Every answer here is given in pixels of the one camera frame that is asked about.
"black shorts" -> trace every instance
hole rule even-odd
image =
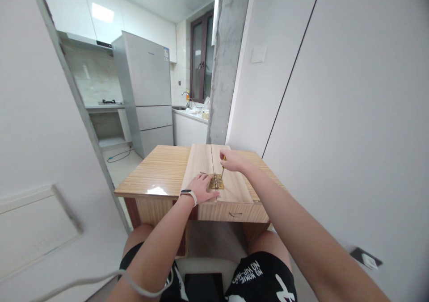
[[[120,269],[127,269],[142,244],[137,244],[125,254]],[[162,293],[161,302],[188,300],[176,262],[173,263],[173,270],[173,283]],[[241,259],[225,293],[225,301],[297,302],[294,277],[289,268],[274,255],[267,252],[253,253]]]

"white watch strap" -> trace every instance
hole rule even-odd
[[[181,195],[191,195],[192,196],[192,198],[193,198],[193,201],[195,202],[195,205],[194,205],[194,207],[197,205],[197,196],[195,196],[195,194],[193,193],[193,191],[191,190],[189,193],[180,193],[180,195],[179,195],[179,197],[181,196]]]

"drawer handle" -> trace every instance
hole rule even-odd
[[[230,214],[232,217],[234,217],[234,218],[236,218],[236,217],[240,217],[241,215],[243,215],[243,213],[235,213],[234,215],[239,215],[239,216],[234,216],[233,214],[231,214],[231,213],[228,213],[228,214]]]

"white upper cabinet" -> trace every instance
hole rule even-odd
[[[145,38],[170,50],[170,62],[177,62],[176,25],[122,0],[125,31]]]
[[[111,44],[122,35],[121,0],[87,0],[98,41]]]
[[[86,0],[46,0],[55,28],[96,39]]]
[[[176,25],[128,0],[46,0],[55,27],[111,44],[125,30],[167,47],[177,62]]]

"window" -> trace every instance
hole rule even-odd
[[[213,10],[191,23],[191,80],[193,101],[204,103],[210,96],[215,46],[211,44]]]

